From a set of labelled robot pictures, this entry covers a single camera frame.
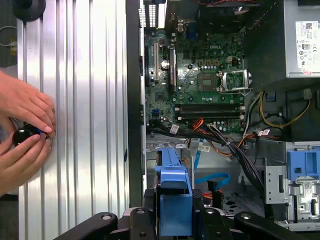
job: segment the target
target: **yellow wire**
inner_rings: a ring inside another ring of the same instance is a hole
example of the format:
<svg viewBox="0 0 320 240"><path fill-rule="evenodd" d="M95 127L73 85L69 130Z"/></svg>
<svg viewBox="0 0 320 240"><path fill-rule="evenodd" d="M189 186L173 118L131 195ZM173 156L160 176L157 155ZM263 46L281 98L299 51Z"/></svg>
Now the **yellow wire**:
<svg viewBox="0 0 320 240"><path fill-rule="evenodd" d="M305 110L300 115L296 116L295 119L291 120L290 122L288 122L286 124L276 125L276 124L273 124L273 123L266 120L265 115L264 115L264 111L263 111L263 99L264 99L264 92L262 91L261 95L260 95L260 103L259 103L259 110L260 110L261 117L267 125L269 125L270 127L275 127L275 128L284 128L284 127L287 127L287 126L293 124L295 121L300 119L306 113L306 111L310 108L310 105L311 105L311 99L309 99L308 106L305 108Z"/></svg>

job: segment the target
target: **motherboard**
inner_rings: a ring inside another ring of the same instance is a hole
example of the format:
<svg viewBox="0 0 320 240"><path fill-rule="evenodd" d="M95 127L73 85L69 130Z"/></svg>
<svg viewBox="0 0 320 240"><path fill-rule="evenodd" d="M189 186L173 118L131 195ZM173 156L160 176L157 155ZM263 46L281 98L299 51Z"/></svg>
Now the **motherboard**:
<svg viewBox="0 0 320 240"><path fill-rule="evenodd" d="M203 118L226 134L244 131L241 33L197 38L158 30L144 40L147 124L190 129Z"/></svg>

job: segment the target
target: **black knob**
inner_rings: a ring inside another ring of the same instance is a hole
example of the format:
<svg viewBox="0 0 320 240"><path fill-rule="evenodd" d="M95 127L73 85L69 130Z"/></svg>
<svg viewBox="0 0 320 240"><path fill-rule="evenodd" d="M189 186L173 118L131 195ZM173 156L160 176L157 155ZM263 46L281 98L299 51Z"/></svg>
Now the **black knob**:
<svg viewBox="0 0 320 240"><path fill-rule="evenodd" d="M14 0L15 4L23 9L27 9L31 6L32 0Z"/></svg>
<svg viewBox="0 0 320 240"><path fill-rule="evenodd" d="M13 0L12 11L24 22L37 20L46 9L46 0Z"/></svg>
<svg viewBox="0 0 320 240"><path fill-rule="evenodd" d="M35 135L35 134L42 134L42 131L35 126L32 126L30 124L27 124L23 126L22 128L19 128L12 136L12 142L14 146L18 146L23 141L25 141L27 138Z"/></svg>

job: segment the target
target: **white cable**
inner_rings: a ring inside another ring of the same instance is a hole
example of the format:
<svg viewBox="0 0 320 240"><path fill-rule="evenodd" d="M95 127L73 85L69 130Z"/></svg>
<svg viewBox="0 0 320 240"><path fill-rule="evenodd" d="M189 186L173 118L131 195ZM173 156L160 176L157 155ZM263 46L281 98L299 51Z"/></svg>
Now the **white cable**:
<svg viewBox="0 0 320 240"><path fill-rule="evenodd" d="M258 94L258 96L256 97L256 99L253 101L253 103L250 105L250 107L249 107L249 109L248 109L248 116L247 116L247 119L246 119L245 130L244 130L244 132L243 132L243 138L246 136L247 131L248 131L248 128L249 128L249 122L250 122L249 113L250 113L250 110L251 110L251 108L256 104L256 102L259 101L260 95L261 95L261 92Z"/></svg>
<svg viewBox="0 0 320 240"><path fill-rule="evenodd" d="M15 26L3 26L3 27L0 27L0 32L3 30L3 29L17 29ZM15 47L17 46L17 43L16 42L11 42L9 44L2 44L0 42L0 46L2 47Z"/></svg>

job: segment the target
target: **power supply unit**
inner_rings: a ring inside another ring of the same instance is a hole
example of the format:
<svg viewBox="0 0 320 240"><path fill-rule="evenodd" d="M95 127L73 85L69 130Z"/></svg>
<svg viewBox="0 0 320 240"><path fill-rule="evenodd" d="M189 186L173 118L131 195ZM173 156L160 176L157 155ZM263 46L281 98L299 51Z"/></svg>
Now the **power supply unit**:
<svg viewBox="0 0 320 240"><path fill-rule="evenodd" d="M285 91L316 84L320 2L269 1L247 27L244 48L255 88Z"/></svg>

